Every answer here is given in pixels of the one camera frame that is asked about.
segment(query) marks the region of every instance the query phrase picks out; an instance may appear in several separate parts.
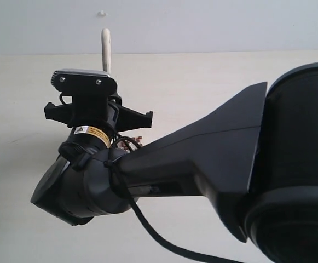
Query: yellow warning sticker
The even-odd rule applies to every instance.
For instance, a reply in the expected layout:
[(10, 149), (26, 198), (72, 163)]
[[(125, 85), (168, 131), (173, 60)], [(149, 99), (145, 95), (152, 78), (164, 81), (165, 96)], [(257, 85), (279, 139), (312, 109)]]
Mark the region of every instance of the yellow warning sticker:
[(90, 134), (98, 139), (102, 140), (105, 145), (109, 148), (110, 147), (110, 139), (109, 137), (103, 132), (102, 130), (92, 127), (92, 126), (80, 126), (76, 127), (74, 134)]

